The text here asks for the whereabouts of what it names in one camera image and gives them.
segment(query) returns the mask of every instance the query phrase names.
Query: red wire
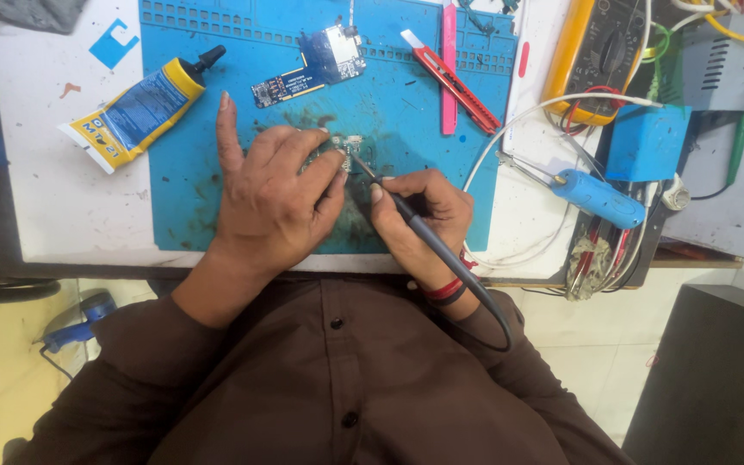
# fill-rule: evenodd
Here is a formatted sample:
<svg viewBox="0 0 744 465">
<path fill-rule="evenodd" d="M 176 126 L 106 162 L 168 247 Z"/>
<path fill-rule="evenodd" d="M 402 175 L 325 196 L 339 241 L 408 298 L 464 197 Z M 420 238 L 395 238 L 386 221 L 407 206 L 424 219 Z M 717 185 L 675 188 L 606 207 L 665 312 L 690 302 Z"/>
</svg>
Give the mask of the red wire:
<svg viewBox="0 0 744 465">
<path fill-rule="evenodd" d="M 593 92 L 594 90 L 606 90 L 606 91 L 608 91 L 610 93 L 619 93 L 618 90 L 615 90 L 612 87 L 607 87 L 606 85 L 594 85 L 593 87 L 588 88 L 584 92 L 585 93 L 587 93 L 587 92 Z M 576 104 L 573 106 L 573 109 L 570 111 L 570 114 L 567 115 L 567 125 L 564 126 L 564 132 L 567 132 L 571 136 L 578 136 L 581 133 L 581 131 L 584 131 L 584 129 L 583 129 L 581 131 L 577 131 L 577 132 L 574 132 L 574 133 L 573 132 L 570 132 L 570 123 L 573 122 L 573 114 L 576 112 L 576 109 L 579 107 L 579 103 L 581 103 L 581 99 L 578 99 L 576 101 Z"/>
</svg>

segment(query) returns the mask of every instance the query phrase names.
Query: pink utility knife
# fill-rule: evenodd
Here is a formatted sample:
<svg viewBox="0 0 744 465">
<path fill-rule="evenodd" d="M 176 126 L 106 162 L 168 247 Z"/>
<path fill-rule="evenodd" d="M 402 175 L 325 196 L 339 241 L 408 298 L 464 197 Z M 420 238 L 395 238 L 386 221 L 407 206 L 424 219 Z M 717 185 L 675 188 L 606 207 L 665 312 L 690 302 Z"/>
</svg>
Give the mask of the pink utility knife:
<svg viewBox="0 0 744 465">
<path fill-rule="evenodd" d="M 444 0 L 444 9 L 441 12 L 441 41 L 440 55 L 444 64 L 451 69 L 456 68 L 456 6 L 452 0 Z M 458 103 L 456 97 L 440 87 L 440 133 L 444 135 L 455 134 L 458 122 Z"/>
</svg>

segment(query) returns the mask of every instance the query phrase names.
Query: multimeter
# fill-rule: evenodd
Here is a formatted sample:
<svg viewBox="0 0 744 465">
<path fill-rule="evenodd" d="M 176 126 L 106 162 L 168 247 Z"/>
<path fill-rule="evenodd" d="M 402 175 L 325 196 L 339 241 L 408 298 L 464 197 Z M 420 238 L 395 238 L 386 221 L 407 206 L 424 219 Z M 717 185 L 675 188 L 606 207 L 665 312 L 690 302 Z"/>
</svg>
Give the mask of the multimeter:
<svg viewBox="0 0 744 465">
<path fill-rule="evenodd" d="M 606 85 L 625 93 L 642 47 L 649 0 L 572 0 L 555 48 L 542 101 Z M 546 107 L 563 115 L 569 102 Z M 608 99 L 583 99 L 573 122 L 603 126 L 617 108 Z"/>
</svg>

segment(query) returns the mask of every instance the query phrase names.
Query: black nozzle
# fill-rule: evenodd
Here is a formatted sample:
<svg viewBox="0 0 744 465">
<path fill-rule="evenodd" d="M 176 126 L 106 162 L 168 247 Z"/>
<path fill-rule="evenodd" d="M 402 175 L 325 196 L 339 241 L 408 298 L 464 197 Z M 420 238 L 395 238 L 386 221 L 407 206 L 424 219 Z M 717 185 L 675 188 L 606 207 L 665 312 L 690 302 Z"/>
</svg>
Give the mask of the black nozzle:
<svg viewBox="0 0 744 465">
<path fill-rule="evenodd" d="M 226 54 L 226 48 L 223 46 L 216 46 L 211 50 L 203 53 L 199 58 L 200 61 L 194 64 L 194 69 L 197 69 L 198 73 L 211 68 L 220 59 L 221 56 Z"/>
</svg>

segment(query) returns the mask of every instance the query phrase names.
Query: yellow glue tube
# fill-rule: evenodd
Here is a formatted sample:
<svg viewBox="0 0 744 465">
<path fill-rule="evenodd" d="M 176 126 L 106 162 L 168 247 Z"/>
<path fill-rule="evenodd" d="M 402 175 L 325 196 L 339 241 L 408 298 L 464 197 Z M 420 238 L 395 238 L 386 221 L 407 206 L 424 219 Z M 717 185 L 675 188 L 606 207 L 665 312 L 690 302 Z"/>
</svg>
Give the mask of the yellow glue tube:
<svg viewBox="0 0 744 465">
<path fill-rule="evenodd" d="M 82 146 L 108 174 L 134 160 L 179 120 L 206 89 L 202 72 L 226 53 L 216 46 L 200 61 L 174 58 L 105 107 L 59 130 Z"/>
</svg>

